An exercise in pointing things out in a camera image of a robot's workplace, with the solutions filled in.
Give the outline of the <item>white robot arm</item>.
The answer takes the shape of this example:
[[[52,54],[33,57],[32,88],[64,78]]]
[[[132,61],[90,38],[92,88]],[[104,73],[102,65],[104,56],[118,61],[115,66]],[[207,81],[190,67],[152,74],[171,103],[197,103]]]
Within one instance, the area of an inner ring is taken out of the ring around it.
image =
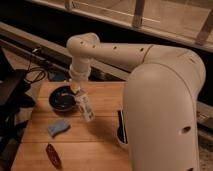
[[[130,73],[123,115],[133,171],[200,171],[196,103],[206,70],[195,52],[154,44],[102,43],[94,33],[67,41],[70,74],[83,81],[96,59]]]

